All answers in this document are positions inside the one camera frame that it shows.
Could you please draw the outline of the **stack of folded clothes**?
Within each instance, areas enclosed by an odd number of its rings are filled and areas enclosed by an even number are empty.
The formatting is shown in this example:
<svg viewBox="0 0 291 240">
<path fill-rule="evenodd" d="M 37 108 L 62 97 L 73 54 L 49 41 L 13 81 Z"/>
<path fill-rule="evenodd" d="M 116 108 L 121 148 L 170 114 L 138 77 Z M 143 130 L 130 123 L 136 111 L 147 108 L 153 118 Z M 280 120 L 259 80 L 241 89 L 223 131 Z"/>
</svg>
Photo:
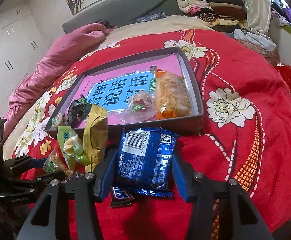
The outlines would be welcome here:
<svg viewBox="0 0 291 240">
<path fill-rule="evenodd" d="M 244 0 L 176 0 L 186 15 L 198 18 L 205 25 L 225 30 L 247 26 L 247 9 Z"/>
</svg>

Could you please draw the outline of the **dark patterned pillow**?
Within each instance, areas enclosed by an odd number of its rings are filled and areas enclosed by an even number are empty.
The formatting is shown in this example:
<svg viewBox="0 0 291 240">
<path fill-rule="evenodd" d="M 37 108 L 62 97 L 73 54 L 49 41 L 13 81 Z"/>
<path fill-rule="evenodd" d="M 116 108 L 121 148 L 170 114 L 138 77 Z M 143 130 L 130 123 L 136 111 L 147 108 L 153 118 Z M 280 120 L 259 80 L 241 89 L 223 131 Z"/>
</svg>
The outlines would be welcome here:
<svg viewBox="0 0 291 240">
<path fill-rule="evenodd" d="M 150 22 L 155 20 L 161 20 L 163 18 L 166 18 L 167 15 L 165 13 L 158 13 L 158 14 L 152 14 L 149 16 L 143 16 L 136 20 L 136 23 L 142 23 L 142 22 Z"/>
</svg>

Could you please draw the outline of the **grey headboard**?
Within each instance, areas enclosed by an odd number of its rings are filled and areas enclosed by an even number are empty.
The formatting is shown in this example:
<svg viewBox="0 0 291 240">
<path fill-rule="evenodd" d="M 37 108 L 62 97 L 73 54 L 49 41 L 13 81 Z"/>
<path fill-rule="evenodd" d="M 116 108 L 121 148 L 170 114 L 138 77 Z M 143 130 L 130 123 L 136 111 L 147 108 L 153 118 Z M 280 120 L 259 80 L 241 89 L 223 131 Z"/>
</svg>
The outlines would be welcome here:
<svg viewBox="0 0 291 240">
<path fill-rule="evenodd" d="M 140 18 L 156 15 L 182 15 L 176 0 L 106 0 L 72 20 L 64 23 L 62 29 L 68 34 L 83 25 L 107 21 L 116 27 L 134 24 Z"/>
</svg>

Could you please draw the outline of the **green label pastry packet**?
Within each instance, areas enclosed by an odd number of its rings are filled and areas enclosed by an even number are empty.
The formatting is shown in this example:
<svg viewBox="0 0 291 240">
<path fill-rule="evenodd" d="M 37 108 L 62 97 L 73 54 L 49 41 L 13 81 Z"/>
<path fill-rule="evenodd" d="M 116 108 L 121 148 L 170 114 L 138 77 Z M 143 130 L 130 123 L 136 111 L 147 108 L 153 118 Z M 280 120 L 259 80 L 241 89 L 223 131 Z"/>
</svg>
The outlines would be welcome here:
<svg viewBox="0 0 291 240">
<path fill-rule="evenodd" d="M 67 167 L 63 156 L 59 153 L 57 148 L 55 148 L 47 157 L 43 164 L 43 169 L 46 173 L 63 171 L 66 176 L 72 174 L 72 171 Z"/>
</svg>

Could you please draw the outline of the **blue biscuit packet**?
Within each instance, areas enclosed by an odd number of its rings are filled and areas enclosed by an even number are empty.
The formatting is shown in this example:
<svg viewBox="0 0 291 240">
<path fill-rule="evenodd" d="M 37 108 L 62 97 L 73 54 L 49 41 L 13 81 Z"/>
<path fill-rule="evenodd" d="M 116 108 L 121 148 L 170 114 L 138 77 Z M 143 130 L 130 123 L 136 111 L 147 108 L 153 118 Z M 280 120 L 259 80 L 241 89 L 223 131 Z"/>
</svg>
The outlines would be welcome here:
<svg viewBox="0 0 291 240">
<path fill-rule="evenodd" d="M 124 129 L 115 186 L 128 193 L 172 198 L 169 181 L 179 137 L 159 127 Z"/>
</svg>

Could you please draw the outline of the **dark shallow cardboard tray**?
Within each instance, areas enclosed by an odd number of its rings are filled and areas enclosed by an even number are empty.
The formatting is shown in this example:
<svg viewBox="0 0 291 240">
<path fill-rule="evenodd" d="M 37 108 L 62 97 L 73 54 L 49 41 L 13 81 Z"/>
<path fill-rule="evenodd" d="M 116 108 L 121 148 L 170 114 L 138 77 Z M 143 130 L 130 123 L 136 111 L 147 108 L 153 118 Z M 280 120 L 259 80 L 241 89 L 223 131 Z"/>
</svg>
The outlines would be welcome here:
<svg viewBox="0 0 291 240">
<path fill-rule="evenodd" d="M 162 120 L 157 120 L 153 116 L 146 121 L 123 122 L 120 114 L 128 107 L 131 96 L 142 90 L 147 93 L 155 91 L 157 68 L 183 77 L 191 105 L 191 115 Z M 124 126 L 162 127 L 177 134 L 199 133 L 202 127 L 203 106 L 199 88 L 188 58 L 178 47 L 130 55 L 83 72 L 56 107 L 45 127 L 45 132 L 56 138 L 57 129 L 53 127 L 53 119 L 57 116 L 66 117 L 71 103 L 81 96 L 108 111 L 109 137 L 117 135 Z"/>
</svg>

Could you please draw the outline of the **cream satin curtain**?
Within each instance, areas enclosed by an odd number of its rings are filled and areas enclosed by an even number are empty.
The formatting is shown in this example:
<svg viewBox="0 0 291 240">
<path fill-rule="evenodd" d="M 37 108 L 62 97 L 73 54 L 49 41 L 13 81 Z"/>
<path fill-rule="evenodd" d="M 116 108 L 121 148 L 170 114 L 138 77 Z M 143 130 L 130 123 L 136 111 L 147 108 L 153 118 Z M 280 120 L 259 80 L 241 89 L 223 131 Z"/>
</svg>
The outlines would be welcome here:
<svg viewBox="0 0 291 240">
<path fill-rule="evenodd" d="M 244 0 L 247 26 L 254 32 L 267 35 L 271 21 L 270 0 Z"/>
</svg>

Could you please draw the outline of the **snickers bar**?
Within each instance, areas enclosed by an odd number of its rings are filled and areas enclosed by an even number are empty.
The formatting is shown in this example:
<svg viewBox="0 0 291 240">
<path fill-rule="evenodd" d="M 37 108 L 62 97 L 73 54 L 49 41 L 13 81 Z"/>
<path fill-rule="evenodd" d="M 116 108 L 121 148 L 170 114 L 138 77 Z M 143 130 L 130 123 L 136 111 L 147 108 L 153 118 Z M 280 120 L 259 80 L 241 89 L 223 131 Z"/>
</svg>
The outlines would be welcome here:
<svg viewBox="0 0 291 240">
<path fill-rule="evenodd" d="M 111 188 L 111 203 L 110 207 L 124 207 L 131 205 L 134 200 L 134 197 L 124 189 L 119 187 Z"/>
</svg>

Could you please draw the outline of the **orange cracker packet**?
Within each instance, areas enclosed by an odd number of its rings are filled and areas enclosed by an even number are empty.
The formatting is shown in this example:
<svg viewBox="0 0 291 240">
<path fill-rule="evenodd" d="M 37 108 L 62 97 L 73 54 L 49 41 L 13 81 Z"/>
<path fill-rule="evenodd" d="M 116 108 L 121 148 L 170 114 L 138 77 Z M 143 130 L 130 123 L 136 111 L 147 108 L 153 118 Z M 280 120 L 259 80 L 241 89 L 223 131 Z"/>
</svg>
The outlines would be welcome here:
<svg viewBox="0 0 291 240">
<path fill-rule="evenodd" d="M 172 72 L 155 72 L 155 105 L 158 120 L 190 116 L 192 107 L 184 78 Z"/>
</svg>

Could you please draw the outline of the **yellow wafer bar packet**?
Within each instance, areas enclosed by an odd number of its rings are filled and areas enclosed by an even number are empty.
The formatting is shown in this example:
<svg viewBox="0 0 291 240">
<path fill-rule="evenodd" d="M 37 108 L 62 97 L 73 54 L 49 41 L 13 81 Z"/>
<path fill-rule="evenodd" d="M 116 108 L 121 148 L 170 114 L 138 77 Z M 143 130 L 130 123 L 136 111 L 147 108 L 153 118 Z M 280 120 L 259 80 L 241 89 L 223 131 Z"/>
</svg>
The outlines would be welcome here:
<svg viewBox="0 0 291 240">
<path fill-rule="evenodd" d="M 105 108 L 92 105 L 83 134 L 83 148 L 89 164 L 85 172 L 92 172 L 104 160 L 108 139 L 108 112 Z"/>
</svg>

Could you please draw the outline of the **white wardrobe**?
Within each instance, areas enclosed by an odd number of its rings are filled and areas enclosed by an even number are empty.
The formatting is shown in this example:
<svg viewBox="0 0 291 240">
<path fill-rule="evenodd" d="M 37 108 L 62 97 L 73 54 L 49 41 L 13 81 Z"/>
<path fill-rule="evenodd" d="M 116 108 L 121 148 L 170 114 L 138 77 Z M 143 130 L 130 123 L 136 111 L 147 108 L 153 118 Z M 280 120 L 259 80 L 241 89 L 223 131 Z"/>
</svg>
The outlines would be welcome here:
<svg viewBox="0 0 291 240">
<path fill-rule="evenodd" d="M 0 14 L 0 116 L 19 83 L 32 74 L 47 44 L 26 4 Z"/>
</svg>

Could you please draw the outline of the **pink and blue workbook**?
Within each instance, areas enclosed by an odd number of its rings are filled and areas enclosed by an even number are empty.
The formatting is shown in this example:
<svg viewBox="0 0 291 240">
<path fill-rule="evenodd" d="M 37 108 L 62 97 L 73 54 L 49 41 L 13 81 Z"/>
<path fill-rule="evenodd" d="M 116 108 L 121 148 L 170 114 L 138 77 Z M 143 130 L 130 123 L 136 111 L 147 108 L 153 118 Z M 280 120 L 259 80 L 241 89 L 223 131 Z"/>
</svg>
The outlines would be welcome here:
<svg viewBox="0 0 291 240">
<path fill-rule="evenodd" d="M 109 125 L 125 124 L 120 119 L 120 114 L 128 106 L 129 98 L 141 90 L 155 94 L 157 69 L 178 76 L 182 74 L 175 53 L 159 58 L 147 57 L 140 61 L 128 61 L 122 65 L 112 62 L 110 66 L 99 72 L 86 71 L 78 83 L 71 86 L 71 94 L 63 105 L 65 119 L 67 120 L 71 102 L 83 95 L 92 105 L 101 106 L 108 111 Z M 83 128 L 86 118 L 76 128 Z"/>
</svg>

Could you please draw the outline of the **green milk candy bag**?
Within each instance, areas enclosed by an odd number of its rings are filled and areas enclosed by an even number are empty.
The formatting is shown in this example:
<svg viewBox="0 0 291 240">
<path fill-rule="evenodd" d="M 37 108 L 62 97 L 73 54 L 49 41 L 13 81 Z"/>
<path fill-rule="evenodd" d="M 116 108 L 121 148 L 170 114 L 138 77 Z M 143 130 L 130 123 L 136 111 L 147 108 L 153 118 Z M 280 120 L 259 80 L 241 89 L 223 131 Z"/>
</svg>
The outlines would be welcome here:
<svg viewBox="0 0 291 240">
<path fill-rule="evenodd" d="M 70 170 L 74 171 L 77 164 L 88 166 L 91 163 L 84 151 L 82 139 L 70 126 L 58 127 L 57 140 Z"/>
</svg>

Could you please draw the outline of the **clothes on window sill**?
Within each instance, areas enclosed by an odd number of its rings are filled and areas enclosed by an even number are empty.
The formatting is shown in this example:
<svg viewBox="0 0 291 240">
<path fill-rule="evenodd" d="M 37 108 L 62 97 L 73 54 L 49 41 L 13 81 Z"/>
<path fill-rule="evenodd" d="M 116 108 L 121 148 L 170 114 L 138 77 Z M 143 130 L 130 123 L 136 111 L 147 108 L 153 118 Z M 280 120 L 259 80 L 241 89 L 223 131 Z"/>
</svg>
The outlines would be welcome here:
<svg viewBox="0 0 291 240">
<path fill-rule="evenodd" d="M 271 0 L 271 15 L 276 18 L 277 26 L 291 34 L 291 8 L 282 0 Z"/>
</svg>

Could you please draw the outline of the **red floral blanket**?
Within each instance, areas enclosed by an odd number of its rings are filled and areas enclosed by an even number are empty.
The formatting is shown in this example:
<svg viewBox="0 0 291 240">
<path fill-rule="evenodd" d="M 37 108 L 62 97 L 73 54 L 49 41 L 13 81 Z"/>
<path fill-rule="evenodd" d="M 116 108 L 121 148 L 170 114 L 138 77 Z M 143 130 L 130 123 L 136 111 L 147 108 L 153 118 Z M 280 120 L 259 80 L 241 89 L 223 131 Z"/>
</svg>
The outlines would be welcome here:
<svg viewBox="0 0 291 240">
<path fill-rule="evenodd" d="M 162 48 L 183 50 L 203 99 L 201 134 L 180 137 L 180 154 L 210 179 L 236 179 L 269 230 L 276 231 L 291 220 L 290 90 L 261 55 L 217 31 L 179 30 L 100 46 L 50 85 L 13 155 L 42 158 L 52 152 L 57 141 L 43 125 L 79 74 Z"/>
</svg>

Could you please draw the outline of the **red plastic bag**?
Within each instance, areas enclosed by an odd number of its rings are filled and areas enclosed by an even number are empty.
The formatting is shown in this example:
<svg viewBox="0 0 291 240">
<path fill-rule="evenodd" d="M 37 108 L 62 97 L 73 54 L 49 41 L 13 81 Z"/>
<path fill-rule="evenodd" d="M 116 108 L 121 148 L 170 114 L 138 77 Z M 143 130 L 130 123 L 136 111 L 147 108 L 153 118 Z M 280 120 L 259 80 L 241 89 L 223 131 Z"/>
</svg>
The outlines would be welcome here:
<svg viewBox="0 0 291 240">
<path fill-rule="evenodd" d="M 278 62 L 275 68 L 291 90 L 291 66 Z"/>
</svg>

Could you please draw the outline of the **floral fabric basket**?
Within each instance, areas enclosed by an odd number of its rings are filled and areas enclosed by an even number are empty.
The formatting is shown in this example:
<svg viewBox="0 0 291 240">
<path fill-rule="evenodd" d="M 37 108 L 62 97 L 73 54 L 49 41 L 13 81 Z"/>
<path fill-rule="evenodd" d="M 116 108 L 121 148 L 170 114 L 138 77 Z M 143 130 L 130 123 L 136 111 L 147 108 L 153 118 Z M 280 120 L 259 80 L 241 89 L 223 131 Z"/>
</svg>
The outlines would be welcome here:
<svg viewBox="0 0 291 240">
<path fill-rule="evenodd" d="M 279 62 L 278 46 L 269 37 L 235 29 L 233 38 L 261 55 L 269 64 L 276 66 Z"/>
</svg>

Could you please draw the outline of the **black green snack packet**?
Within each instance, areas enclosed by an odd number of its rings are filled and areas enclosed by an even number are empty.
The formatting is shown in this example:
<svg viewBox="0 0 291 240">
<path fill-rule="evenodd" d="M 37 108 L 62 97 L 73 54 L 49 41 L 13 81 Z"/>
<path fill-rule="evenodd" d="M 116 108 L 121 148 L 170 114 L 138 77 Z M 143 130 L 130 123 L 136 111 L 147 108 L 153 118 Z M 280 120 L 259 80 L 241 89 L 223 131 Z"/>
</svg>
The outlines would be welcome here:
<svg viewBox="0 0 291 240">
<path fill-rule="evenodd" d="M 92 104 L 83 95 L 71 102 L 67 112 L 67 124 L 72 128 L 78 127 L 90 113 Z"/>
</svg>

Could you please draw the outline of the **clear red candy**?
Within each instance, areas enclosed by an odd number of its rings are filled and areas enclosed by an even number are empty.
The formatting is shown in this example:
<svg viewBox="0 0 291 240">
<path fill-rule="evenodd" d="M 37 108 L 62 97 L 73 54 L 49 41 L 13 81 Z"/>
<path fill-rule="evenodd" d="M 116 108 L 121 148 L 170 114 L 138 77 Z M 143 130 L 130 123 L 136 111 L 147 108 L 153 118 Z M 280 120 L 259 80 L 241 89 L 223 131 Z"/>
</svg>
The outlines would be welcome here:
<svg viewBox="0 0 291 240">
<path fill-rule="evenodd" d="M 129 98 L 128 106 L 120 114 L 120 119 L 129 124 L 148 121 L 155 115 L 155 94 L 141 90 Z"/>
</svg>

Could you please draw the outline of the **pink quilt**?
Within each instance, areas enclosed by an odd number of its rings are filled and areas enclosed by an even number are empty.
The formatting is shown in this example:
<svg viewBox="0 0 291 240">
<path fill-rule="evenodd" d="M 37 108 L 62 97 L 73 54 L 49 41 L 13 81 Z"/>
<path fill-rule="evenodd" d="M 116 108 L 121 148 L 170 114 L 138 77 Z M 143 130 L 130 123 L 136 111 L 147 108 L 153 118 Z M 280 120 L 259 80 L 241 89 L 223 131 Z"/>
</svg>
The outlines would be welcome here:
<svg viewBox="0 0 291 240">
<path fill-rule="evenodd" d="M 58 38 L 8 100 L 3 139 L 6 140 L 20 119 L 54 82 L 110 33 L 101 23 L 84 25 Z"/>
</svg>

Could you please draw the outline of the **round green label cookie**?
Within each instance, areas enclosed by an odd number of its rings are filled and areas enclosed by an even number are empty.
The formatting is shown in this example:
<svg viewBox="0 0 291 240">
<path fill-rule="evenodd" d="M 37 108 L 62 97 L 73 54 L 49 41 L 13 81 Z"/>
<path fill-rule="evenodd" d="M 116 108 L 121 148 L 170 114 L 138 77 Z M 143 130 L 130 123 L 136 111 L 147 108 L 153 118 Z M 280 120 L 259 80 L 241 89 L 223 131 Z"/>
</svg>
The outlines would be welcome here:
<svg viewBox="0 0 291 240">
<path fill-rule="evenodd" d="M 65 120 L 65 114 L 59 113 L 56 117 L 52 119 L 52 128 L 57 128 L 58 126 L 67 125 L 67 121 Z"/>
</svg>

